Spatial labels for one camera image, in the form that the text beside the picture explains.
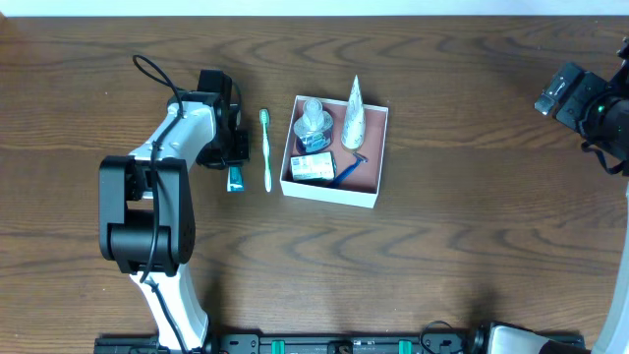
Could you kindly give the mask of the teal toothpaste tube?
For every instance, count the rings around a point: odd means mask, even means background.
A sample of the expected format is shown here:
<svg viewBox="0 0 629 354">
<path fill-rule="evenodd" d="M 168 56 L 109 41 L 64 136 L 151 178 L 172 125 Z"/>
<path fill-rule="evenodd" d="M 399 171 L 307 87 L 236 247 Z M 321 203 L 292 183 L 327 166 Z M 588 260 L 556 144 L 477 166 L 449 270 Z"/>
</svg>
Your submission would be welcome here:
<svg viewBox="0 0 629 354">
<path fill-rule="evenodd" d="M 245 191 L 244 178 L 241 166 L 230 166 L 228 168 L 227 192 L 239 193 Z"/>
</svg>

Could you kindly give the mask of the green white toothbrush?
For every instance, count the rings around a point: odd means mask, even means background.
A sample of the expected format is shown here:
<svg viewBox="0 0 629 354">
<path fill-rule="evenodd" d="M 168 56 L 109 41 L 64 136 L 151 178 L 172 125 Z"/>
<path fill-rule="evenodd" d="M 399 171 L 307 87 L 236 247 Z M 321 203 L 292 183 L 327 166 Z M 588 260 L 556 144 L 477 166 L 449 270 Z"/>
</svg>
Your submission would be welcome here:
<svg viewBox="0 0 629 354">
<path fill-rule="evenodd" d="M 259 112 L 259 121 L 262 128 L 262 153 L 264 158 L 264 188 L 270 193 L 272 191 L 272 175 L 270 163 L 270 143 L 268 138 L 268 125 L 270 116 L 268 110 L 263 108 Z"/>
</svg>

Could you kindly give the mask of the clear pump soap bottle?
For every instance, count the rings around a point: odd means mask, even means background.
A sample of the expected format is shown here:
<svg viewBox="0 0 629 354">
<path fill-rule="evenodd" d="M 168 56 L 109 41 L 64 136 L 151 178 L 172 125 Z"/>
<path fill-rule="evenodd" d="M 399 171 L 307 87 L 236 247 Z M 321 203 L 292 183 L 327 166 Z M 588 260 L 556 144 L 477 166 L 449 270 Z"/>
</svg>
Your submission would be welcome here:
<svg viewBox="0 0 629 354">
<path fill-rule="evenodd" d="M 332 143 L 334 120 L 317 98 L 307 100 L 302 116 L 294 124 L 299 153 L 315 153 Z"/>
</svg>

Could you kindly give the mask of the green white soap box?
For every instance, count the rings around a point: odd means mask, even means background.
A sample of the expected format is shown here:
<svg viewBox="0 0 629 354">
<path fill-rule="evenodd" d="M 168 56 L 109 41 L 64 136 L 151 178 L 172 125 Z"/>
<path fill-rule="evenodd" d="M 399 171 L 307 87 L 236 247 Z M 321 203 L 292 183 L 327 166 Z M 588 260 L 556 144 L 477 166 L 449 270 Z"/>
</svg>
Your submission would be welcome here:
<svg viewBox="0 0 629 354">
<path fill-rule="evenodd" d="M 336 176 L 331 151 L 293 156 L 290 167 L 294 181 L 332 181 Z"/>
</svg>

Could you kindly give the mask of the white floral lotion tube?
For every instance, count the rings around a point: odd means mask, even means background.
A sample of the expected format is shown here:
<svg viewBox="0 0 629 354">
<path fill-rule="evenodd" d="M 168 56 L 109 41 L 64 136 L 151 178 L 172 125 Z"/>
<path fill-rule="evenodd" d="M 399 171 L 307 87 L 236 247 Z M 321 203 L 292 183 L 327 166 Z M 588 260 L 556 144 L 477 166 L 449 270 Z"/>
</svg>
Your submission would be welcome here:
<svg viewBox="0 0 629 354">
<path fill-rule="evenodd" d="M 347 150 L 358 150 L 365 139 L 366 116 L 361 94 L 360 81 L 354 78 L 345 113 L 341 135 L 342 146 Z"/>
</svg>

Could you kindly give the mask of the blue disposable razor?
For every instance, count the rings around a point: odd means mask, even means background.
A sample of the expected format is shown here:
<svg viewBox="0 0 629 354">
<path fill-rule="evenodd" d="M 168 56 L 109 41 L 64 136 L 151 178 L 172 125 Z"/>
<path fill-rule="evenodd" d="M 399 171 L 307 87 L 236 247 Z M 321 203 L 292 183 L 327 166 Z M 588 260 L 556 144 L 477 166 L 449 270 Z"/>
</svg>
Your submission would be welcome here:
<svg viewBox="0 0 629 354">
<path fill-rule="evenodd" d="M 337 177 L 335 177 L 328 185 L 328 188 L 337 189 L 342 182 L 344 182 L 362 163 L 367 163 L 369 159 L 362 154 L 354 151 L 352 155 L 355 157 L 355 162 L 343 170 Z"/>
</svg>

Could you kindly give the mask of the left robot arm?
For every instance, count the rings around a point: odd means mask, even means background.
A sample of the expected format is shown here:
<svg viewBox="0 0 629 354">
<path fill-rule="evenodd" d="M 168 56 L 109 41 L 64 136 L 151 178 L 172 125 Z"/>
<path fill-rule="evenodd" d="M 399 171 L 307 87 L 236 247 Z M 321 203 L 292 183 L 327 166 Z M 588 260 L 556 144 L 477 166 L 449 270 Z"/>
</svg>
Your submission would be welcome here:
<svg viewBox="0 0 629 354">
<path fill-rule="evenodd" d="M 153 337 L 100 337 L 97 353 L 208 353 L 209 316 L 189 267 L 196 222 L 189 172 L 223 169 L 249 157 L 241 105 L 217 93 L 171 98 L 162 123 L 139 147 L 99 166 L 99 248 L 143 294 L 158 327 Z M 224 160 L 219 144 L 228 144 Z"/>
</svg>

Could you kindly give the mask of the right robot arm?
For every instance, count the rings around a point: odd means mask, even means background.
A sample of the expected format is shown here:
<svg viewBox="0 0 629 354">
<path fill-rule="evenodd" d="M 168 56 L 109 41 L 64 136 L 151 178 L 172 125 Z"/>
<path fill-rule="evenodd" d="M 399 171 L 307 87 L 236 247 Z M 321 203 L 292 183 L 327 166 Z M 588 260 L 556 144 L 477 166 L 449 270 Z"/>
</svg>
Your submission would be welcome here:
<svg viewBox="0 0 629 354">
<path fill-rule="evenodd" d="M 628 38 L 608 79 L 575 62 L 562 64 L 542 88 L 533 107 L 579 136 L 579 150 L 591 154 L 608 176 L 628 178 Z M 620 250 L 608 308 L 591 353 L 628 351 L 628 221 L 622 223 Z"/>
</svg>

